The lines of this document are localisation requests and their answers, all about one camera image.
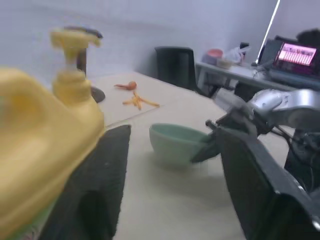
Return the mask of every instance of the plastic bag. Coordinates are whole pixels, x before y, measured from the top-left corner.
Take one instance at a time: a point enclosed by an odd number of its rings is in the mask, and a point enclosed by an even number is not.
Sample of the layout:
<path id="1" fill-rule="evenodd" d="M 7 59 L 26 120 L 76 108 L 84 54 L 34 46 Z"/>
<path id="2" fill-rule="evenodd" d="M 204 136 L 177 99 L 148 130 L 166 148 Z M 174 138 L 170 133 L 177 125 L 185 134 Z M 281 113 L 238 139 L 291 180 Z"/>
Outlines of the plastic bag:
<path id="1" fill-rule="evenodd" d="M 239 64 L 244 59 L 244 53 L 250 51 L 251 47 L 247 46 L 244 48 L 236 47 L 225 53 L 222 58 L 228 60 L 234 64 Z"/>

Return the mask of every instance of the table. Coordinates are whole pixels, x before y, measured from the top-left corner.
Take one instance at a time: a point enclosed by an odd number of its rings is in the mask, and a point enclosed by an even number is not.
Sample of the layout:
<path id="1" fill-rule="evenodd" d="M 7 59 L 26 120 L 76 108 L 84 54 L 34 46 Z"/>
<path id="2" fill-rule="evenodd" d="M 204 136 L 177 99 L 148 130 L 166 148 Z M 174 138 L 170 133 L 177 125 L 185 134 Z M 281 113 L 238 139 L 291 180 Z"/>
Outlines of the table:
<path id="1" fill-rule="evenodd" d="M 198 87 L 202 89 L 205 84 L 206 74 L 216 74 L 225 76 L 228 79 L 238 80 L 239 82 L 256 86 L 263 89 L 277 89 L 281 91 L 293 91 L 296 88 L 267 80 L 262 74 L 256 74 L 255 69 L 243 66 L 232 66 L 230 69 L 223 69 L 204 62 L 198 62 L 195 65 L 198 73 Z"/>
<path id="2" fill-rule="evenodd" d="M 106 93 L 99 104 L 115 128 L 130 124 L 127 175 L 115 240 L 244 240 L 234 211 L 219 156 L 190 169 L 175 171 L 154 164 L 149 127 L 173 123 L 205 133 L 207 119 L 225 112 L 195 92 L 138 74 L 126 73 L 93 79 Z M 122 106 L 132 93 L 114 89 L 115 83 L 136 81 L 137 92 L 159 108 Z M 287 145 L 277 136 L 261 137 L 272 156 L 283 166 Z"/>

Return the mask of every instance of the cable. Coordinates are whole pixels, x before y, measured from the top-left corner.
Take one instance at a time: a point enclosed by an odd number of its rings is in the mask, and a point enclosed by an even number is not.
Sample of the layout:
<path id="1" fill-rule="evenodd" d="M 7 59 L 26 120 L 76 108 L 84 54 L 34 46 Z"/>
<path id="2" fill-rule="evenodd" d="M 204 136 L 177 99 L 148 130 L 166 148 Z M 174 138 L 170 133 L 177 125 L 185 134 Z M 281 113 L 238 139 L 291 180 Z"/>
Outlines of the cable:
<path id="1" fill-rule="evenodd" d="M 310 161 L 310 171 L 311 171 L 311 187 L 310 187 L 310 192 L 312 192 L 314 190 L 314 186 L 315 186 L 315 177 L 314 177 L 314 170 L 312 168 L 313 166 L 313 162 L 315 159 L 316 153 L 313 154 L 311 161 Z"/>
<path id="2" fill-rule="evenodd" d="M 260 114 L 258 114 L 257 112 L 254 113 L 254 116 L 255 116 L 255 120 L 256 121 L 251 120 L 251 119 L 248 118 L 250 120 L 250 122 L 253 123 L 254 125 L 258 124 L 260 128 L 262 128 L 265 131 L 268 131 L 269 129 L 268 129 L 267 121 Z M 304 162 L 300 158 L 300 156 L 296 153 L 291 141 L 294 141 L 294 142 L 296 142 L 298 144 L 300 142 L 300 140 L 295 139 L 294 137 L 292 137 L 289 133 L 287 133 L 283 128 L 281 128 L 278 125 L 275 125 L 273 127 L 276 128 L 278 131 L 275 131 L 274 129 L 271 129 L 270 132 L 285 139 L 285 141 L 288 144 L 288 147 L 291 150 L 293 156 L 296 158 L 296 160 L 300 164 L 302 164 L 304 166 L 308 166 L 309 168 L 312 168 L 312 170 L 315 169 L 315 170 L 320 171 L 320 168 L 312 166 L 311 164 L 308 164 L 308 163 Z M 320 151 L 318 149 L 315 149 L 310 144 L 308 146 L 314 151 L 314 155 L 320 154 Z"/>
<path id="3" fill-rule="evenodd" d="M 307 192 L 307 187 L 306 187 L 305 182 L 304 182 L 300 177 L 299 177 L 298 179 L 299 179 L 298 182 L 299 182 L 300 184 L 303 184 L 303 189 L 304 189 L 304 191 Z"/>
<path id="4" fill-rule="evenodd" d="M 255 79 L 259 73 L 264 73 L 264 75 L 271 79 L 269 71 L 263 65 L 257 67 L 256 72 L 253 75 L 253 79 Z"/>
<path id="5" fill-rule="evenodd" d="M 308 133 L 305 133 L 302 139 L 308 144 L 308 147 L 310 147 L 313 151 L 320 152 L 320 148 L 314 144 L 312 139 L 310 139 Z"/>

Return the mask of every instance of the light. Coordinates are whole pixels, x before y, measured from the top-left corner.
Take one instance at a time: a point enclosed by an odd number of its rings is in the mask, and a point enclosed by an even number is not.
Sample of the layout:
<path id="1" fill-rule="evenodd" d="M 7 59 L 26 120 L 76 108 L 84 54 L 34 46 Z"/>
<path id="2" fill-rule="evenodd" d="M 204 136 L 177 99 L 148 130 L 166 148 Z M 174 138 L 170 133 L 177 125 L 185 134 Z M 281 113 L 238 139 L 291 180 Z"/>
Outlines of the light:
<path id="1" fill-rule="evenodd" d="M 268 37 L 269 31 L 270 31 L 270 28 L 271 28 L 271 26 L 272 26 L 272 23 L 274 22 L 276 13 L 277 13 L 278 8 L 279 8 L 279 5 L 280 5 L 280 2 L 281 2 L 281 0 L 278 0 L 278 2 L 277 2 L 276 5 L 275 5 L 275 8 L 274 8 L 274 11 L 273 11 L 273 14 L 272 14 L 272 17 L 271 17 L 271 20 L 270 20 L 268 29 L 266 30 L 266 33 L 265 33 L 263 42 L 262 42 L 261 47 L 260 47 L 260 50 L 259 50 L 258 57 L 257 57 L 257 59 L 256 59 L 256 61 L 255 61 L 256 64 L 257 64 L 258 61 L 259 61 L 259 57 L 260 57 L 260 55 L 261 55 L 262 48 L 264 47 L 265 42 L 266 42 L 266 40 L 267 40 L 267 37 Z"/>
<path id="2" fill-rule="evenodd" d="M 317 231 L 320 231 L 320 223 L 317 221 L 312 221 L 313 226 Z"/>

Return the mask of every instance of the white table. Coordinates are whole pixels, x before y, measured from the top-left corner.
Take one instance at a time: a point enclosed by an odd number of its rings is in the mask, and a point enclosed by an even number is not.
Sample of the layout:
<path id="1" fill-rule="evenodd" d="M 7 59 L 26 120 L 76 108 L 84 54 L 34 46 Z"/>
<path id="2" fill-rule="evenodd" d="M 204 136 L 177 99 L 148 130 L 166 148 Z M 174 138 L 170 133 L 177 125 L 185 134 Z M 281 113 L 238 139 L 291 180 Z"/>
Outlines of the white table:
<path id="1" fill-rule="evenodd" d="M 198 73 L 197 84 L 200 89 L 202 89 L 205 84 L 206 74 L 211 73 L 263 89 L 277 89 L 282 91 L 295 90 L 294 87 L 267 80 L 262 74 L 256 74 L 257 71 L 249 67 L 232 66 L 230 69 L 223 69 L 204 62 L 196 63 L 195 67 L 196 72 Z"/>
<path id="2" fill-rule="evenodd" d="M 139 111 L 123 106 L 131 92 L 115 90 L 115 83 L 136 81 L 137 92 L 161 107 L 146 105 Z M 130 124 L 127 175 L 115 240 L 244 240 L 234 211 L 220 157 L 184 171 L 154 164 L 149 140 L 153 123 L 173 123 L 206 133 L 207 119 L 225 113 L 215 103 L 194 92 L 138 74 L 126 73 L 93 79 L 106 93 L 100 103 L 110 128 Z M 283 166 L 287 145 L 268 135 L 261 140 Z"/>

